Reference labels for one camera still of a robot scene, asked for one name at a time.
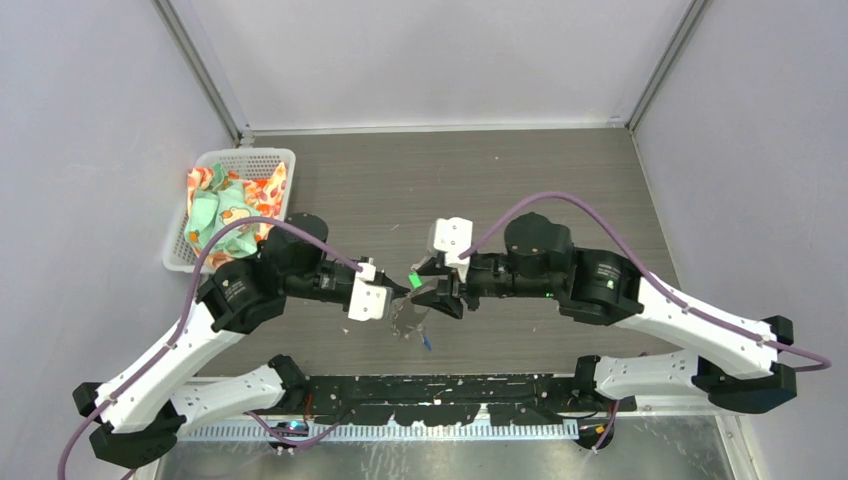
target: robotic arm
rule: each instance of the robotic arm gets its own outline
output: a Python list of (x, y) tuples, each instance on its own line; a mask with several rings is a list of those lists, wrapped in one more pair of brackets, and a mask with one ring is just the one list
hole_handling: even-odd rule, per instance
[[(620, 400), (631, 395), (707, 395), (716, 406), (763, 413), (796, 396), (795, 371), (777, 363), (778, 340), (791, 345), (784, 317), (742, 318), (675, 291), (689, 307), (663, 296), (625, 257), (579, 248), (568, 227), (536, 213), (510, 222), (506, 253), (460, 254), (471, 246), (472, 222), (439, 219), (430, 231), (432, 256), (413, 266), (422, 276), (443, 276), (412, 303), (462, 318), (463, 302), (477, 310), (482, 297), (552, 298), (561, 315), (591, 325), (636, 330), (684, 350), (628, 359), (587, 356), (578, 360), (581, 393)], [(754, 341), (693, 314), (697, 308), (755, 334)]]
[[(309, 214), (293, 215), (288, 223), (322, 242), (329, 233), (326, 223)], [(178, 343), (118, 400), (112, 392), (167, 345), (178, 324), (112, 380), (83, 383), (74, 391), (85, 416), (112, 401), (90, 436), (95, 455), (136, 468), (161, 457), (178, 437), (198, 427), (249, 410), (301, 403), (306, 378), (281, 355), (240, 377), (198, 388), (184, 385), (217, 354), (282, 315), (288, 297), (341, 304), (353, 320), (383, 318), (391, 300), (409, 290), (377, 271), (372, 259), (358, 264), (361, 272), (273, 228), (256, 254), (219, 267), (198, 290)]]

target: orange floral cloth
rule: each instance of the orange floral cloth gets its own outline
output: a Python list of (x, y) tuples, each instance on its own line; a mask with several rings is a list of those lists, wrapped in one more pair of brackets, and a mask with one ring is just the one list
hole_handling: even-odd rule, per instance
[[(277, 165), (277, 168), (274, 169), (274, 173), (272, 173), (269, 178), (262, 178), (258, 180), (239, 178), (238, 174), (233, 171), (226, 171), (226, 174), (222, 175), (224, 172), (225, 171), (221, 164), (215, 164), (212, 168), (195, 167), (189, 170), (187, 182), (188, 194), (186, 198), (188, 215), (191, 215), (191, 207), (192, 202), (194, 201), (195, 191), (198, 189), (219, 191), (229, 187), (232, 182), (240, 182), (242, 184), (244, 188), (245, 203), (256, 209), (256, 211), (258, 211), (263, 217), (277, 218), (280, 215), (280, 211), (283, 206), (283, 194), (286, 190), (286, 178), (288, 177), (288, 171), (286, 170), (286, 164), (284, 162), (280, 162), (280, 164)], [(232, 220), (237, 218), (241, 218), (241, 216), (233, 216)], [(228, 224), (229, 222), (227, 220), (228, 219), (223, 219), (223, 222)], [(245, 225), (242, 228), (251, 229), (251, 226)], [(259, 224), (258, 227), (254, 228), (254, 231), (256, 232), (254, 234), (254, 238), (256, 242), (259, 242), (268, 237), (268, 232), (271, 231), (272, 226), (267, 223), (262, 223)], [(195, 255), (200, 254), (201, 248), (198, 248), (195, 244), (192, 244), (191, 247), (194, 250)], [(233, 258), (231, 256), (223, 252), (211, 253), (208, 257), (206, 257), (206, 264), (217, 269), (219, 266), (232, 259)]]

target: gray wood grain tabletop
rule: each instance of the gray wood grain tabletop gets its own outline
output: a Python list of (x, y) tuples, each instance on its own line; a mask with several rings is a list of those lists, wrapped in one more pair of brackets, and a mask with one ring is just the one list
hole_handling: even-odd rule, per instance
[[(466, 131), (260, 137), (260, 147), (297, 155), (290, 212), (330, 226), (329, 243), (370, 256), (398, 283), (426, 250), (438, 217), (474, 221), (475, 238), (521, 198), (568, 191), (593, 205), (645, 264), (677, 283), (656, 212), (623, 129)], [(533, 205), (571, 228), (578, 246), (617, 251), (593, 221), (561, 201)], [(497, 234), (483, 251), (502, 251)], [(274, 355), (291, 355), (309, 374), (571, 372), (588, 354), (628, 357), (678, 348), (615, 327), (561, 317), (553, 301), (483, 299), (456, 320), (430, 312), (420, 336), (393, 336), (390, 322), (348, 320), (337, 305), (290, 299), (266, 322), (212, 360), (200, 375), (239, 375)]]

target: white ruler strip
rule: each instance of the white ruler strip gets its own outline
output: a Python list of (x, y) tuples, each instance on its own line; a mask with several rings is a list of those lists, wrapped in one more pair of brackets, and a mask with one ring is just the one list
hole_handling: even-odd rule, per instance
[[(323, 425), (310, 425), (309, 437), (289, 437), (293, 441), (312, 438), (326, 430)], [(391, 441), (481, 441), (481, 440), (575, 440), (577, 421), (563, 420), (560, 425), (510, 425), (493, 427), (489, 420), (478, 419), (468, 425), (427, 427), (422, 422), (404, 427), (390, 420), (388, 425), (342, 425), (322, 442), (391, 442)], [(180, 439), (183, 442), (269, 442), (265, 430), (253, 420), (226, 420), (195, 430)]]

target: folded fabric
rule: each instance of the folded fabric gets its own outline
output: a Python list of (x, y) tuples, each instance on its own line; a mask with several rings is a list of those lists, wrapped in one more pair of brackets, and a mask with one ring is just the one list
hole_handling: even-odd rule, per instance
[[(245, 217), (277, 217), (286, 188), (286, 165), (280, 163), (268, 179), (244, 180), (221, 164), (196, 167), (188, 173), (188, 220), (183, 234), (195, 254), (224, 226)], [(242, 225), (227, 232), (212, 247), (206, 264), (218, 268), (234, 258), (256, 252), (257, 242), (265, 239), (271, 226)]]

